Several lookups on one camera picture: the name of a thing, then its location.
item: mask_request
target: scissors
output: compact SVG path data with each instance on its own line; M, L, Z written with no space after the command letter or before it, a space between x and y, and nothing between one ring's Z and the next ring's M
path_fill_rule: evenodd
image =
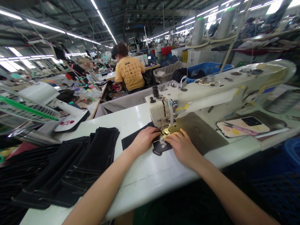
M224 125L227 126L227 127L232 128L232 129L241 131L241 132L243 132L243 133L249 134L249 135L253 135L253 136L258 135L257 132L252 131L252 130L249 130L249 129L246 129L246 128L243 128L243 127L240 127L240 126L238 126L238 125L233 125L233 124L227 123L227 122L224 122Z

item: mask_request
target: hand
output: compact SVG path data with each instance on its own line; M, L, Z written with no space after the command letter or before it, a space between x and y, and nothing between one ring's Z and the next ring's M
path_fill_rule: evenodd
M201 163L204 157L198 152L187 133L180 129L183 133L175 132L168 135L165 141L173 147L176 158L183 165L195 170L196 166Z
M128 149L137 158L151 147L153 139L160 134L157 128L147 127L138 133Z

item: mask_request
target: thread spool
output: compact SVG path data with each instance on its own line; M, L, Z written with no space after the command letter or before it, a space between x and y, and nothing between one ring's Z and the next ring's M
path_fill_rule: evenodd
M283 114L300 102L300 89L287 90L265 107L265 110Z
M203 17L198 18L194 24L193 37L191 39L191 46L200 45L203 41L205 20Z
M227 10L223 13L221 22L218 26L218 30L216 31L215 39L225 39L230 35L231 26L233 23L234 15L236 10Z

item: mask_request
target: forearm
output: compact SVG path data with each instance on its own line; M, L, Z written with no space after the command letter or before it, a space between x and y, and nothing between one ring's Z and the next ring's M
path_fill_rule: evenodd
M100 224L135 158L130 151L124 150L85 193L63 225Z
M218 197L234 224L278 224L211 162L202 158L195 171Z

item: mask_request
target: phone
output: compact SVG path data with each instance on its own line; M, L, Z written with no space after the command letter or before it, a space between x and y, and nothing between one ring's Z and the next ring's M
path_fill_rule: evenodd
M269 127L255 117L244 117L240 119L218 122L216 125L227 138L235 138L246 135L256 136L260 133L266 133L270 131Z

